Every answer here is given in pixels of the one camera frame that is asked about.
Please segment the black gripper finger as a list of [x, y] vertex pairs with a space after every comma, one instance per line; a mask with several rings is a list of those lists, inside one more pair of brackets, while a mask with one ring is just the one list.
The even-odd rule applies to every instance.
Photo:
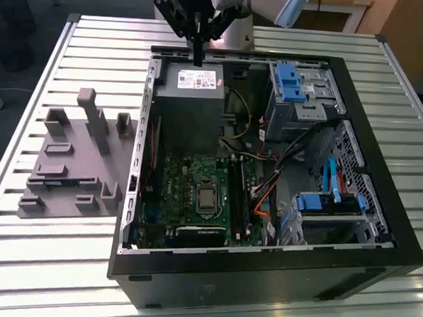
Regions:
[[198, 66], [202, 66], [204, 59], [204, 45], [210, 40], [217, 40], [230, 26], [230, 24], [238, 17], [239, 9], [225, 9], [216, 17], [210, 18], [208, 14], [201, 14], [199, 50], [198, 50]]
[[193, 53], [193, 65], [198, 66], [201, 12], [186, 13], [177, 0], [152, 1], [178, 38], [186, 39]]

